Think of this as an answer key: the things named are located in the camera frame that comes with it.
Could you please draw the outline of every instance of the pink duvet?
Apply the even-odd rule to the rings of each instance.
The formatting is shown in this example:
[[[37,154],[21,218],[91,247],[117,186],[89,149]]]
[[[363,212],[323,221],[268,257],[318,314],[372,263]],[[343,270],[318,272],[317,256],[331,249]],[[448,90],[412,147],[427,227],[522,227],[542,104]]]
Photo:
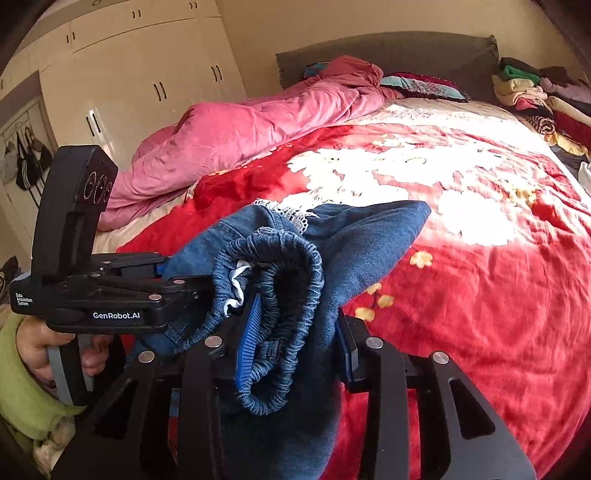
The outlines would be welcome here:
[[[370,113],[400,94],[380,87],[383,72],[340,57],[316,77],[280,94],[242,104],[198,103],[148,137],[131,168],[117,177],[99,229],[114,230],[178,195],[204,175],[242,161],[319,127]]]

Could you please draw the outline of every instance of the clothing pile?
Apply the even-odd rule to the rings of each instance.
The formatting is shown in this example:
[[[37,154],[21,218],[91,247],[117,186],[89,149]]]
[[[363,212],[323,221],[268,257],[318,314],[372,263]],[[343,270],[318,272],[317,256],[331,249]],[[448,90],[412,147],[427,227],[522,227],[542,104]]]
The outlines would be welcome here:
[[[591,88],[564,67],[536,69],[502,58],[493,75],[497,99],[526,126],[544,136],[552,151],[591,192]]]

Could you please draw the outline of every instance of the hand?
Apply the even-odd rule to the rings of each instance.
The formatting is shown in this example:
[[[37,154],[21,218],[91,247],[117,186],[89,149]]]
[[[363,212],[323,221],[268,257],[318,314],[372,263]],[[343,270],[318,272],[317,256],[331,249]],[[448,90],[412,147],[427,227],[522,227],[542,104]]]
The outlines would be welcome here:
[[[61,346],[70,343],[76,335],[73,333],[57,333],[51,330],[44,321],[27,316],[17,330],[17,350],[22,363],[40,381],[50,383],[53,374],[47,356],[48,346]],[[82,352],[82,368],[94,377],[105,369],[109,358],[111,335],[94,335],[90,347]]]

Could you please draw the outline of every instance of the denim jeans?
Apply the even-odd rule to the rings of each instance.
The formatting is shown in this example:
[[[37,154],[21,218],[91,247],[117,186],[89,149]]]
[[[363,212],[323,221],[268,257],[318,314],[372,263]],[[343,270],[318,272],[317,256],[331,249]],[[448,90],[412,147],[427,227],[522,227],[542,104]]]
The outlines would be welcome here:
[[[230,277],[238,261],[253,265],[238,276],[240,287],[256,285],[261,292],[263,323],[247,388],[223,405],[231,478],[309,480],[322,474],[337,426],[337,310],[394,267],[430,212],[416,201],[320,205],[305,214],[249,205],[169,261],[165,278],[211,274],[216,294],[200,329],[192,331],[190,318],[179,319],[168,332],[141,339],[160,354],[184,351],[219,326],[226,301],[235,297]]]

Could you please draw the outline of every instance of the gray headboard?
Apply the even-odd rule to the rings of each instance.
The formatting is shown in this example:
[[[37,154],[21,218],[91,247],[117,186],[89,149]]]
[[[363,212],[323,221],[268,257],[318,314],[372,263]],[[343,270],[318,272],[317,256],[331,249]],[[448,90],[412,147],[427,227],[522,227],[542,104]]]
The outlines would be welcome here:
[[[473,100],[497,103],[491,76],[499,70],[494,36],[441,32],[385,32],[340,38],[277,54],[283,88],[302,78],[306,65],[351,55],[384,74],[409,72],[450,80]]]

